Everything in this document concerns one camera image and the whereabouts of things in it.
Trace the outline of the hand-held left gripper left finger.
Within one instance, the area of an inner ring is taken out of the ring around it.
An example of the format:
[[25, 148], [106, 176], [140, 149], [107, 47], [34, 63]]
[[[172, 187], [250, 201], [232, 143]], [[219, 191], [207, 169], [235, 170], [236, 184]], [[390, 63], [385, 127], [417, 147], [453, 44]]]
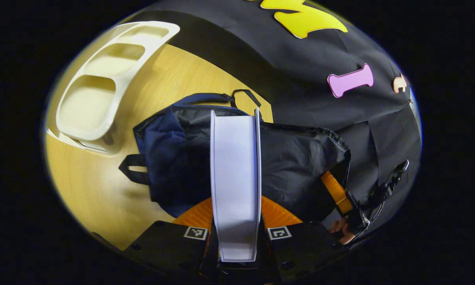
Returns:
[[212, 223], [212, 199], [207, 198], [172, 222], [154, 222], [124, 254], [165, 274], [199, 274]]

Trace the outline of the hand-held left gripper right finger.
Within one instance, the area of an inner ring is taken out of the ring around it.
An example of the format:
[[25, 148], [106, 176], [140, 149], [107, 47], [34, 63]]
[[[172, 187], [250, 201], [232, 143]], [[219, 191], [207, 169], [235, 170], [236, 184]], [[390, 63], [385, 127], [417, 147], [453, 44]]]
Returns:
[[309, 276], [349, 253], [321, 222], [303, 222], [265, 196], [261, 197], [261, 218], [275, 278]]

